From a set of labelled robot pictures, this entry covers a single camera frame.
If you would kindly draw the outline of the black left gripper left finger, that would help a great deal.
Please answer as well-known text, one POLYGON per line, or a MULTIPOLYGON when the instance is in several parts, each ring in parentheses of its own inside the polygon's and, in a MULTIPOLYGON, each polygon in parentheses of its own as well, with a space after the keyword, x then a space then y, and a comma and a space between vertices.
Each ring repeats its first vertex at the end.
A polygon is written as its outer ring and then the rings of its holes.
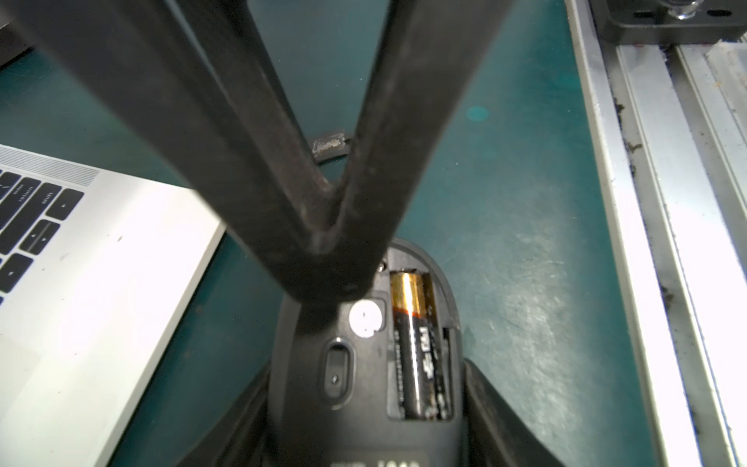
POLYGON ((266 364, 233 406, 176 466, 263 466, 268 438, 266 364))

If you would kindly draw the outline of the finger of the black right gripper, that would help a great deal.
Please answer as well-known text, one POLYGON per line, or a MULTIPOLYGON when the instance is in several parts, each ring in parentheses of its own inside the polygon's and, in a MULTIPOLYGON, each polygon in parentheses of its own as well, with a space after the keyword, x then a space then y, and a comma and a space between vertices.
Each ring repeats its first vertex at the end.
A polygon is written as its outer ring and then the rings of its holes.
POLYGON ((508 1, 393 1, 345 173, 326 298, 350 301, 373 275, 508 1))
POLYGON ((244 1, 5 1, 2 10, 147 141, 293 298, 350 297, 333 185, 244 1))

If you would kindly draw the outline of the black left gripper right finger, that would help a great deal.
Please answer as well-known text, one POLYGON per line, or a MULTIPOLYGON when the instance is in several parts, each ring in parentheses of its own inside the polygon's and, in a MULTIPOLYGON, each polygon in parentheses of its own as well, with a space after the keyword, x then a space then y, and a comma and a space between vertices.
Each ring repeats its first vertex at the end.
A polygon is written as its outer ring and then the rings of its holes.
POLYGON ((467 466, 562 467, 475 363, 464 364, 467 466))

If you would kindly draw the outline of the black wireless mouse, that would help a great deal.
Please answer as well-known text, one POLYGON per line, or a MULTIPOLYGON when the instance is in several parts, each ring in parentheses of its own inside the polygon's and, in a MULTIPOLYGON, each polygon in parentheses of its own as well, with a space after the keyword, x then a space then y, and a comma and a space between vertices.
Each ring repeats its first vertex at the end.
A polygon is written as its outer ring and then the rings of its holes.
POLYGON ((461 466, 463 352, 455 299, 424 250, 394 239, 360 300, 313 307, 284 298, 268 386, 266 466, 461 466), (400 414, 390 275, 432 276, 451 397, 448 420, 400 414))

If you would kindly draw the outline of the black mouse battery cover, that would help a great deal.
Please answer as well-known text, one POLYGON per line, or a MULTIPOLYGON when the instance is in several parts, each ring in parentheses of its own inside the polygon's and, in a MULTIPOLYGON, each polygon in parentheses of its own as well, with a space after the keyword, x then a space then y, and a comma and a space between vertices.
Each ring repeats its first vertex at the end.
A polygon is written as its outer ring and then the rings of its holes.
POLYGON ((331 132, 313 139, 310 147, 315 163, 321 165, 346 157, 350 151, 350 138, 345 132, 331 132))

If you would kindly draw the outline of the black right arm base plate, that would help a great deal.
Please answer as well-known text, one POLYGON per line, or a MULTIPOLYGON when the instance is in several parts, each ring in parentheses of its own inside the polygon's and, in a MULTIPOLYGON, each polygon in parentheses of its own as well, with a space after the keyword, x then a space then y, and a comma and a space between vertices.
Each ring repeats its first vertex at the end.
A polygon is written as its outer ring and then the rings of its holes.
POLYGON ((615 45, 712 45, 746 33, 744 1, 589 2, 600 39, 615 45))

